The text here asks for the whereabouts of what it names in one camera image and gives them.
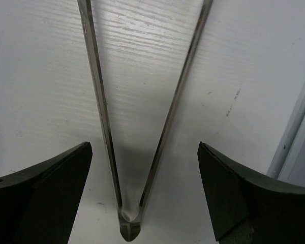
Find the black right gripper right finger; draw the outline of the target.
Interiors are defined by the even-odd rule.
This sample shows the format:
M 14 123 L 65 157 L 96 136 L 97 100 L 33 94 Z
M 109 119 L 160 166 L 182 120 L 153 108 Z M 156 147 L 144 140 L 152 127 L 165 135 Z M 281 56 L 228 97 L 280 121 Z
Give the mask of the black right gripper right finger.
M 203 142 L 198 162 L 218 243 L 305 243 L 305 187 L 259 173 Z

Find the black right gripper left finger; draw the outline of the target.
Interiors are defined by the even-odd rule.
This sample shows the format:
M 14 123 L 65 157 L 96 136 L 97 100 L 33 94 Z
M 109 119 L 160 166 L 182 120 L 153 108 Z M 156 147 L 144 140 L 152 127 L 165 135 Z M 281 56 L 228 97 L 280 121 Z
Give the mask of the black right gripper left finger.
M 83 142 L 0 177 L 0 243 L 68 243 L 92 156 Z

